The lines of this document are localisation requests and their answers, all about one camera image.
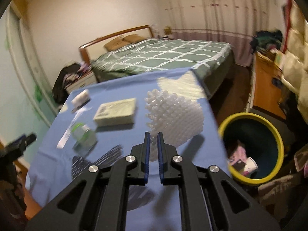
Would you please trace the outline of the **white foam net sleeve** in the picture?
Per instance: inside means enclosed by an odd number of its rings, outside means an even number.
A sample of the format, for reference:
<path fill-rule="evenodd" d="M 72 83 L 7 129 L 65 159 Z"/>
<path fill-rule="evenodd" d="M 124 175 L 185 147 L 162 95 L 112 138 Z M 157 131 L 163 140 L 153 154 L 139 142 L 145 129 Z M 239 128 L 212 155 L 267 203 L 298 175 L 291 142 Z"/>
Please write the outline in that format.
<path fill-rule="evenodd" d="M 163 133 L 164 142 L 176 148 L 186 143 L 204 128 L 202 106 L 177 94 L 154 89 L 145 98 L 146 116 L 150 120 L 150 161 L 158 159 L 157 136 Z"/>

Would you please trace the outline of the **clear bottle green cap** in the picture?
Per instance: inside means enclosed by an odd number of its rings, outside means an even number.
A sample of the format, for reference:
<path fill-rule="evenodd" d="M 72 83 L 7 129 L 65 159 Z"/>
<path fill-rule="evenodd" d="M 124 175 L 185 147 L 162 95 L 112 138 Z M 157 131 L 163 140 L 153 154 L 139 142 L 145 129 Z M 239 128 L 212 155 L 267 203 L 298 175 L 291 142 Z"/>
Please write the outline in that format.
<path fill-rule="evenodd" d="M 95 131 L 85 123 L 75 123 L 71 128 L 71 135 L 76 141 L 73 149 L 80 155 L 86 156 L 97 143 Z"/>

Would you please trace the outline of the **clothes heap on desk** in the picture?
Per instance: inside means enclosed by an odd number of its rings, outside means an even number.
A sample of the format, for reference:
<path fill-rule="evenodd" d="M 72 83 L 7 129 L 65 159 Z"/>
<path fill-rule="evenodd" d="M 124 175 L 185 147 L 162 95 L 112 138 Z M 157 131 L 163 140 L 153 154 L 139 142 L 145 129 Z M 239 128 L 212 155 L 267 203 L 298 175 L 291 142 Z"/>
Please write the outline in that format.
<path fill-rule="evenodd" d="M 280 30 L 258 31 L 250 42 L 252 53 L 261 49 L 280 49 L 283 35 Z"/>

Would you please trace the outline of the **cream puffer jacket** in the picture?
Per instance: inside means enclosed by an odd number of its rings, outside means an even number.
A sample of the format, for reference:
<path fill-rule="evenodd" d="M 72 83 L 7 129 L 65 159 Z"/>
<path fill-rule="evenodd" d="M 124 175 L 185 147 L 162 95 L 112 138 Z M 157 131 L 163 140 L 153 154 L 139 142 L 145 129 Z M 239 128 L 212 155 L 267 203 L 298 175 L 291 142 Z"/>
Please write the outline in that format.
<path fill-rule="evenodd" d="M 296 2 L 291 2 L 282 83 L 296 95 L 297 108 L 307 121 L 307 20 Z"/>

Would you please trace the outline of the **brown pillow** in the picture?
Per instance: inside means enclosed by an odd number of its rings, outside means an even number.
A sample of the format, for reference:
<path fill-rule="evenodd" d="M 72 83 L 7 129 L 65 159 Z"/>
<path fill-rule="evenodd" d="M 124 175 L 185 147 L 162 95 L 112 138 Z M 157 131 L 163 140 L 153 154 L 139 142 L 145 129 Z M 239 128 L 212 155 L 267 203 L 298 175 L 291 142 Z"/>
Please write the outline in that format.
<path fill-rule="evenodd" d="M 123 40 L 120 37 L 116 37 L 115 39 L 109 41 L 104 45 L 104 48 L 110 52 L 110 51 L 116 51 L 124 46 L 130 45 L 129 42 Z"/>
<path fill-rule="evenodd" d="M 129 43 L 139 43 L 139 42 L 144 41 L 146 39 L 147 38 L 142 37 L 142 36 L 137 35 L 137 34 L 130 34 L 130 35 L 124 36 L 124 38 L 123 38 L 123 40 L 125 40 Z"/>

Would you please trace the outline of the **blue star tablecloth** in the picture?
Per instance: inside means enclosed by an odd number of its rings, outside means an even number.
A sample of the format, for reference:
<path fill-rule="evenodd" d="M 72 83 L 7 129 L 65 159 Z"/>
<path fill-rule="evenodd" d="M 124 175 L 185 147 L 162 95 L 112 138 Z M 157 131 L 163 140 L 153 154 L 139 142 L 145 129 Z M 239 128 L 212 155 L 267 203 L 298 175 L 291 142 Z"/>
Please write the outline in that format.
<path fill-rule="evenodd" d="M 86 169 L 86 162 L 115 161 L 127 156 L 131 148 L 143 142 L 147 126 L 145 97 L 157 89 L 159 78 L 177 79 L 184 75 L 185 68 L 110 80 L 88 88 L 90 102 L 81 114 L 72 109 L 58 114 L 46 133 L 31 162 L 27 186 L 34 200 L 42 210 L 30 221 L 28 230 L 72 230 L 78 224 L 73 214 L 65 213 L 56 218 L 48 210 L 49 202 L 73 180 L 72 170 Z M 137 110 L 132 124 L 97 127 L 93 117 L 102 103 L 122 99 L 137 99 Z M 83 151 L 73 137 L 69 137 L 63 148 L 58 142 L 72 122 L 85 123 L 95 131 L 96 145 L 90 151 Z M 158 162 L 150 163 L 149 181 L 145 186 L 130 188 L 127 207 L 126 230 L 181 230 L 180 200 L 177 186 L 164 186 L 160 182 Z"/>

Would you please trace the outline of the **sliding wardrobe door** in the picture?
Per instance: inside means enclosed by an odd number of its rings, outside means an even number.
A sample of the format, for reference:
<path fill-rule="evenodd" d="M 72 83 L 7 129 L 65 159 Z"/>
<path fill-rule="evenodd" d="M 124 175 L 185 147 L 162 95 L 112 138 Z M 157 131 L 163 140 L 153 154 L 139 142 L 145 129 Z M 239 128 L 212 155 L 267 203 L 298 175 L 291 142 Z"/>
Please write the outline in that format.
<path fill-rule="evenodd" d="M 1 141 L 35 133 L 37 140 L 23 155 L 30 163 L 57 113 L 30 29 L 10 4 L 1 17 Z"/>

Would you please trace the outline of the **white green medicine box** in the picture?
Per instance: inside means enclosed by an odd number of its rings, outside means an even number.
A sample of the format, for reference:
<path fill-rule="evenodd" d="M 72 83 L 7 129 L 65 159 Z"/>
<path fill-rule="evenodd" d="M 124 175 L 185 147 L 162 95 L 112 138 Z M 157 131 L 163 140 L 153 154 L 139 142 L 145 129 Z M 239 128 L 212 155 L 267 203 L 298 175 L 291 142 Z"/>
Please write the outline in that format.
<path fill-rule="evenodd" d="M 93 121 L 98 127 L 133 124 L 136 108 L 136 98 L 103 103 L 96 111 Z"/>

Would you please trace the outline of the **pink strawberry milk carton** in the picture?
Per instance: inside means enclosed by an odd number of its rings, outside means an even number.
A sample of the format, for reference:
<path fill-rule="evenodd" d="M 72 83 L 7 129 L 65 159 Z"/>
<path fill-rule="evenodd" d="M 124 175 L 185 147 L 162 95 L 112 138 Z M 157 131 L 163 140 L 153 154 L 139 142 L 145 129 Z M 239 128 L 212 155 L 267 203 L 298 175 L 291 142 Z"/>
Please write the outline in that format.
<path fill-rule="evenodd" d="M 238 141 L 238 146 L 231 153 L 228 164 L 232 166 L 237 172 L 240 172 L 244 169 L 247 162 L 247 155 L 244 145 Z"/>

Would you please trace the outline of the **left brown pillow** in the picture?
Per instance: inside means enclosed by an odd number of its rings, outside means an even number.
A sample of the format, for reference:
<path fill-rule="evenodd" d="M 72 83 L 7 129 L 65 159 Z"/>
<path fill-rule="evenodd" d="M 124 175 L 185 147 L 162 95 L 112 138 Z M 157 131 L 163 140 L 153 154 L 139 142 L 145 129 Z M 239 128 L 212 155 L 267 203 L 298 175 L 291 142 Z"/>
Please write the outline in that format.
<path fill-rule="evenodd" d="M 115 39 L 109 41 L 104 45 L 104 48 L 110 52 L 110 51 L 116 51 L 124 46 L 130 45 L 129 42 L 123 40 L 120 37 L 116 37 Z"/>

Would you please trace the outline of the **wooden desk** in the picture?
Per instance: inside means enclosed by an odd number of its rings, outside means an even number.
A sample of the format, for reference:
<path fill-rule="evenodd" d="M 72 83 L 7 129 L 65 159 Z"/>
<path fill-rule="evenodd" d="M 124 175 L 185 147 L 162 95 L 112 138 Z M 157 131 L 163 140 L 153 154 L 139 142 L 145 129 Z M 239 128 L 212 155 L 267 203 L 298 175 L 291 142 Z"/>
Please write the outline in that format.
<path fill-rule="evenodd" d="M 278 105 L 281 89 L 272 83 L 273 78 L 279 78 L 280 74 L 272 60 L 258 52 L 254 53 L 247 112 L 261 112 L 279 121 L 285 121 L 286 116 Z"/>

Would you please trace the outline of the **white nightstand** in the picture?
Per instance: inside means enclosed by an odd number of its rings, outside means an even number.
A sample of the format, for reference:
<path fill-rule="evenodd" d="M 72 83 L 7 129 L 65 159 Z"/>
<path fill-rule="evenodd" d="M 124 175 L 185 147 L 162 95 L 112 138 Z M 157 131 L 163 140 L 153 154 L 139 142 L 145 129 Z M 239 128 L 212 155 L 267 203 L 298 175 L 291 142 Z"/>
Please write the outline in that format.
<path fill-rule="evenodd" d="M 91 84 L 96 84 L 97 78 L 93 71 L 85 73 L 81 76 L 78 80 L 74 81 L 73 83 L 69 84 L 65 87 L 65 90 L 68 94 L 70 94 L 73 90 L 84 88 Z"/>

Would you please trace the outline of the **pink white curtain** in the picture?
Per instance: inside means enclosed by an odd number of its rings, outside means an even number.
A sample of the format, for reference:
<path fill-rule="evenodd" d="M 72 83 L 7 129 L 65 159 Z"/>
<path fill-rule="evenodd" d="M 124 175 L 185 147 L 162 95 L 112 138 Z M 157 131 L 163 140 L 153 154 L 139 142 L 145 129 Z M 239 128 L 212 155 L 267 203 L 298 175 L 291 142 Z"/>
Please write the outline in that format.
<path fill-rule="evenodd" d="M 235 62 L 249 66 L 253 35 L 258 31 L 285 33 L 287 0 L 159 0 L 161 25 L 182 40 L 227 42 Z"/>

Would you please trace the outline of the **white yogurt cup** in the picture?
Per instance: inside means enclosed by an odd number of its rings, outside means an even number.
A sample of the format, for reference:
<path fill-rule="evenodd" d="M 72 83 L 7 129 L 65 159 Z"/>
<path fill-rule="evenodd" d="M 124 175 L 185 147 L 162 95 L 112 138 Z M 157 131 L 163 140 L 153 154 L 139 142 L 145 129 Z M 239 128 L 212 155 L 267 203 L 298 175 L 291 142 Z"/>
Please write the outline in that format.
<path fill-rule="evenodd" d="M 258 171 L 257 163 L 251 157 L 247 157 L 246 163 L 242 171 L 242 175 L 245 177 L 250 177 L 253 173 L 257 171 Z"/>

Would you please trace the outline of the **small white pill bottle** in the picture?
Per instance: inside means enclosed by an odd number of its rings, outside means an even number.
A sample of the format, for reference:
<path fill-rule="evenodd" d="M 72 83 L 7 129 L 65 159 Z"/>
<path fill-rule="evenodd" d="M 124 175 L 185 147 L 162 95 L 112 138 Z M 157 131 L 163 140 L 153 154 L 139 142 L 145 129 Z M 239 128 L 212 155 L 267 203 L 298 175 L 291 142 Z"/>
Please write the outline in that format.
<path fill-rule="evenodd" d="M 77 94 L 77 96 L 72 99 L 71 103 L 74 108 L 79 108 L 86 104 L 88 101 L 90 101 L 89 90 L 85 89 L 81 93 Z"/>

